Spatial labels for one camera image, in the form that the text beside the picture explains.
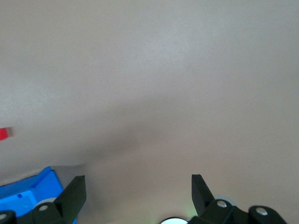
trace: silver screw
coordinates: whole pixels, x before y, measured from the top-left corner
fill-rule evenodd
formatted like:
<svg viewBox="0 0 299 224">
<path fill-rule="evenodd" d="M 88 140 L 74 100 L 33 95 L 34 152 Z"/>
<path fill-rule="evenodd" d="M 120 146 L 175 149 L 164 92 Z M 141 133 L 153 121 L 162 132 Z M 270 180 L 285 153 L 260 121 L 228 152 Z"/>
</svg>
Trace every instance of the silver screw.
<svg viewBox="0 0 299 224">
<path fill-rule="evenodd" d="M 45 211 L 47 208 L 48 208 L 47 205 L 43 205 L 43 206 L 39 207 L 38 210 L 39 210 L 39 211 Z"/>
<path fill-rule="evenodd" d="M 268 215 L 266 209 L 263 209 L 263 208 L 261 208 L 261 207 L 256 208 L 256 212 L 257 212 L 258 214 L 262 215 L 262 216 L 266 216 L 266 215 Z"/>
<path fill-rule="evenodd" d="M 227 207 L 225 201 L 217 201 L 217 205 L 218 205 L 219 207 L 222 207 L 222 208 L 226 208 L 226 207 Z"/>
<path fill-rule="evenodd" d="M 5 219 L 6 216 L 7 216 L 7 214 L 5 214 L 5 213 L 1 214 L 1 215 L 0 215 L 0 220 Z"/>
</svg>

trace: blue container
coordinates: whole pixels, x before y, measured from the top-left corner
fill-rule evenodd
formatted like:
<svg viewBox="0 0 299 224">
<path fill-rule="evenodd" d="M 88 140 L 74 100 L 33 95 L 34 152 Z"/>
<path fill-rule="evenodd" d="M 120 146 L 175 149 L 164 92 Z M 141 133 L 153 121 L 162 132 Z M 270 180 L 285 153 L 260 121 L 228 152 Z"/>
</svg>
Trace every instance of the blue container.
<svg viewBox="0 0 299 224">
<path fill-rule="evenodd" d="M 38 175 L 1 186 L 0 211 L 13 210 L 20 217 L 30 212 L 40 201 L 58 197 L 62 191 L 56 173 L 46 167 Z"/>
</svg>

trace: black bracket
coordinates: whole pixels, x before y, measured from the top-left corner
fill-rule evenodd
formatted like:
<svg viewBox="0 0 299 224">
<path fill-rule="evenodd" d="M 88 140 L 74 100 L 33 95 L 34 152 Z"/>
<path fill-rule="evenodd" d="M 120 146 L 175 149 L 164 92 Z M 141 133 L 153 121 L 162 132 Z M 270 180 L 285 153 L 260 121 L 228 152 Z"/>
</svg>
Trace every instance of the black bracket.
<svg viewBox="0 0 299 224">
<path fill-rule="evenodd" d="M 0 211 L 0 224 L 72 224 L 85 201 L 85 177 L 76 176 L 52 203 L 42 203 L 18 218 L 14 211 Z"/>
<path fill-rule="evenodd" d="M 216 200 L 201 175 L 192 175 L 192 200 L 198 217 L 188 224 L 287 224 L 272 208 L 252 206 L 248 213 Z"/>
</svg>

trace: screw head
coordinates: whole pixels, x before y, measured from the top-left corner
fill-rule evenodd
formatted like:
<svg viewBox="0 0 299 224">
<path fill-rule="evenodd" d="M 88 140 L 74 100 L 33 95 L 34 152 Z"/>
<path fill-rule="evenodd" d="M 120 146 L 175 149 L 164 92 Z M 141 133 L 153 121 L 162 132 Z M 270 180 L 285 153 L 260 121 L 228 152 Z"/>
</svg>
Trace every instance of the screw head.
<svg viewBox="0 0 299 224">
<path fill-rule="evenodd" d="M 225 201 L 217 201 L 217 205 L 222 208 L 226 208 L 228 206 Z"/>
<path fill-rule="evenodd" d="M 7 217 L 7 214 L 3 213 L 0 215 L 0 220 L 5 219 Z"/>
<path fill-rule="evenodd" d="M 47 208 L 48 208 L 48 206 L 45 204 L 45 205 L 39 207 L 38 210 L 39 210 L 39 211 L 45 211 Z"/>
<path fill-rule="evenodd" d="M 266 209 L 261 208 L 261 207 L 256 208 L 256 212 L 257 212 L 258 214 L 262 215 L 262 216 L 266 216 L 266 215 L 268 215 Z"/>
</svg>

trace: red block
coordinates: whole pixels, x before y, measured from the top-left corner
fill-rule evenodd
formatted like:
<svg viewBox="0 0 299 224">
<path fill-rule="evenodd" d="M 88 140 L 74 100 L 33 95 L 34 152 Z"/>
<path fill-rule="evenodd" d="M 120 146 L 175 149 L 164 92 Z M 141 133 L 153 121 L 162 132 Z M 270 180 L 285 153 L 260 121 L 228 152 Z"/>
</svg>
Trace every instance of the red block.
<svg viewBox="0 0 299 224">
<path fill-rule="evenodd" d="M 0 141 L 8 138 L 6 128 L 0 128 Z"/>
</svg>

